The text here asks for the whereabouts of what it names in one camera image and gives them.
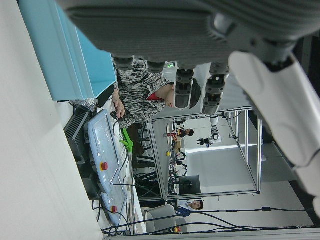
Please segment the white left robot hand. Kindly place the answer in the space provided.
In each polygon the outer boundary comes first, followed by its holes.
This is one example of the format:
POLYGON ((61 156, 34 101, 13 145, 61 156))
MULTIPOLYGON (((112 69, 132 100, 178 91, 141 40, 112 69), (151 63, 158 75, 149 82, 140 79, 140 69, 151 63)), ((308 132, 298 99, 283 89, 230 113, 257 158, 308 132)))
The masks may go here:
POLYGON ((293 55, 320 29, 317 0, 60 0, 66 16, 116 67, 144 58, 153 72, 179 66, 191 85, 196 66, 230 70, 320 211, 320 98, 293 55))

